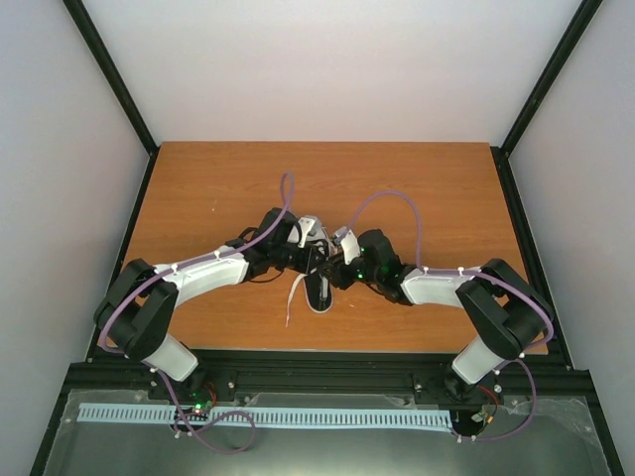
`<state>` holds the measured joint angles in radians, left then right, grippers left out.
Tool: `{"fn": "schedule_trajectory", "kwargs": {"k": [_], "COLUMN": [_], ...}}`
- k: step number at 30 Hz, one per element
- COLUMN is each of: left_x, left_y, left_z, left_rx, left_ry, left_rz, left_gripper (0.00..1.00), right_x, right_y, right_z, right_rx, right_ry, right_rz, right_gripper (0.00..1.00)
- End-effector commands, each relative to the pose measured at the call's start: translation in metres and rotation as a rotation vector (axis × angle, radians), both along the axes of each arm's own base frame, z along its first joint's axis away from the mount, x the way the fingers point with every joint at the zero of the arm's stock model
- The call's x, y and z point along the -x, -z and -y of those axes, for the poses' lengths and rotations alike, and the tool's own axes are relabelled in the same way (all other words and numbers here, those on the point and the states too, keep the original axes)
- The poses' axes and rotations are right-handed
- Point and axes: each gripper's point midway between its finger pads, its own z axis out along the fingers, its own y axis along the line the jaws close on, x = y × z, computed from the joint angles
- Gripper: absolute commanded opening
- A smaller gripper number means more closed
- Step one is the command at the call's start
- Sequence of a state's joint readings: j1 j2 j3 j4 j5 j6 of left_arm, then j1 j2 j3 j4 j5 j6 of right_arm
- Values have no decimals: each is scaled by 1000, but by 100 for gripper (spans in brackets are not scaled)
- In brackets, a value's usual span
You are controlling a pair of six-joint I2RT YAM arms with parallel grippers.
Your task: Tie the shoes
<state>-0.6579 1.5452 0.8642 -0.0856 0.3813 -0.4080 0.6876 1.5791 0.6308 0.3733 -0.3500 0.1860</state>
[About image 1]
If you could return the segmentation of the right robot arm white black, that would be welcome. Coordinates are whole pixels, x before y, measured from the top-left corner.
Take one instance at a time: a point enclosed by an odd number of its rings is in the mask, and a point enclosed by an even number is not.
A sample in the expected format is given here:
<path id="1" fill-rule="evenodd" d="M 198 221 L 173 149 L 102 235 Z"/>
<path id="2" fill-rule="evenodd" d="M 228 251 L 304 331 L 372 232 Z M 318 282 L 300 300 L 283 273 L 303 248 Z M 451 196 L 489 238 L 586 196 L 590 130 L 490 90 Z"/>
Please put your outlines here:
<path id="1" fill-rule="evenodd" d="M 358 237 L 348 232 L 336 243 L 340 251 L 317 267 L 334 287 L 346 290 L 362 283 L 392 303 L 466 312 L 476 337 L 444 375 L 445 391 L 456 402 L 470 399 L 488 374 L 554 334 L 550 305 L 502 259 L 467 269 L 418 267 L 402 262 L 379 229 Z"/>

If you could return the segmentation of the black white canvas sneaker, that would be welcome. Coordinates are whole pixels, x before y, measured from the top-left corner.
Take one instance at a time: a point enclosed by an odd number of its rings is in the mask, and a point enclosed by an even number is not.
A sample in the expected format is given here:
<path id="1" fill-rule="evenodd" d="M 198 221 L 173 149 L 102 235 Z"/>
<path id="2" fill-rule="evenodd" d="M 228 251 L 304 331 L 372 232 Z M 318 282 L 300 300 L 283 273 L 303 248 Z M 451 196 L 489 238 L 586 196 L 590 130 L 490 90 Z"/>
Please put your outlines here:
<path id="1" fill-rule="evenodd" d="M 332 306 L 332 292 L 328 279 L 319 270 L 331 255 L 331 243 L 324 227 L 309 238 L 308 245 L 308 268 L 303 277 L 305 295 L 313 312 L 325 313 Z"/>

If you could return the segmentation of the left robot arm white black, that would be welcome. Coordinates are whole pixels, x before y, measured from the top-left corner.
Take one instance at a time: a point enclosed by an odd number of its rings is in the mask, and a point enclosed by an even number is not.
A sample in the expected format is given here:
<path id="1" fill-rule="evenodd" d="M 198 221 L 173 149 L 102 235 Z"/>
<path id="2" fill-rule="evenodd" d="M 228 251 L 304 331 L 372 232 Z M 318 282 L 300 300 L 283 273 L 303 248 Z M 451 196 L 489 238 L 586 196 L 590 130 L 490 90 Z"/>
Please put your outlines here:
<path id="1" fill-rule="evenodd" d="M 273 208 L 259 226 L 207 255 L 155 266 L 142 259 L 129 262 L 94 320 L 125 357 L 162 371 L 183 398 L 195 399 L 205 390 L 206 375 L 192 351 L 168 332 L 175 309 L 216 289 L 252 282 L 270 269 L 306 278 L 328 251 L 318 218 Z"/>

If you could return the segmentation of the white shoelace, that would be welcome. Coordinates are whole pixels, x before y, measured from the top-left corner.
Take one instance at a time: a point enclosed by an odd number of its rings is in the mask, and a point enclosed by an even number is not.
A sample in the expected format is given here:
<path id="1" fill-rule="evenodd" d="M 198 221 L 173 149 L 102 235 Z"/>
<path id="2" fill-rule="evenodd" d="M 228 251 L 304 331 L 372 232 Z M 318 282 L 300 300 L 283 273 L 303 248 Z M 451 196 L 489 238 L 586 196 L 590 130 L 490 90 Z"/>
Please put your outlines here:
<path id="1" fill-rule="evenodd" d="M 304 278 L 306 277 L 306 274 L 298 274 L 293 282 L 292 285 L 290 287 L 289 290 L 289 294 L 287 297 L 287 303 L 286 303 L 286 316 L 285 316 L 285 326 L 288 327 L 290 324 L 290 320 L 291 320 L 291 306 L 294 300 L 294 296 L 296 294 L 296 291 L 298 289 L 298 286 L 302 283 L 302 281 L 304 280 Z"/>

